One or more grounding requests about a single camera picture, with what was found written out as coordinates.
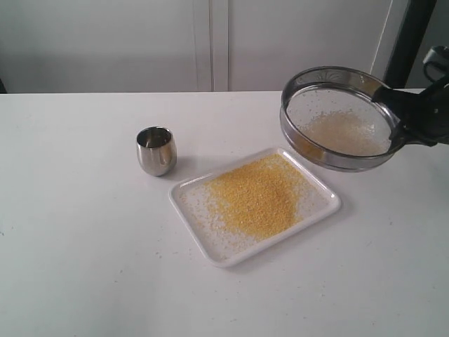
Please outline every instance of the table surface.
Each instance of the table surface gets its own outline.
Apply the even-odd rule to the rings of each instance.
[[[447,336],[449,147],[339,173],[338,214],[230,269],[200,253],[178,181],[288,149],[279,92],[0,95],[2,336]],[[178,165],[138,166],[171,128]]]

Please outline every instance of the stainless steel cup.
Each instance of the stainless steel cup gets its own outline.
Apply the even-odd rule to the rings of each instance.
[[[167,128],[152,126],[137,136],[139,164],[152,176],[162,176],[176,165],[176,146]]]

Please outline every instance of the yellow cornmeal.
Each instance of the yellow cornmeal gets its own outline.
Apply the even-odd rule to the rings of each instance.
[[[279,154],[272,154],[206,183],[211,218],[222,230],[260,241],[301,220],[300,190],[308,182]]]

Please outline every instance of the cup rim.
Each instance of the cup rim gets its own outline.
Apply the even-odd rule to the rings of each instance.
[[[143,137],[147,132],[149,132],[150,130],[154,130],[154,129],[159,129],[159,130],[162,130],[164,133],[166,133],[167,141],[166,141],[166,143],[164,143],[163,145],[160,145],[160,146],[146,146],[146,145],[142,142],[142,140],[143,140],[142,137]],[[170,129],[165,128],[165,127],[163,127],[163,126],[150,126],[150,127],[148,127],[148,128],[144,128],[143,130],[141,130],[141,131],[138,133],[137,137],[135,138],[136,143],[137,143],[140,147],[143,147],[143,148],[145,148],[145,149],[159,149],[160,147],[163,147],[163,146],[167,145],[168,143],[170,143],[172,140],[173,140],[173,133],[170,131]]]

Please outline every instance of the white rectangular tray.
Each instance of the white rectangular tray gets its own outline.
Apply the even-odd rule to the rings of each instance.
[[[206,206],[203,206],[207,197],[205,182],[275,153],[280,154],[297,169],[310,184],[310,187],[307,188],[307,196],[303,197],[297,205],[298,212],[300,212],[303,220],[260,242],[242,235],[229,234],[223,237],[222,234],[220,235],[212,230],[212,223],[200,222],[199,219],[204,218],[204,214],[208,212]],[[275,243],[323,220],[336,212],[341,206],[340,198],[329,187],[311,174],[293,155],[281,148],[267,149],[210,173],[185,180],[170,191],[170,200],[203,255],[217,267],[230,267],[240,263]]]

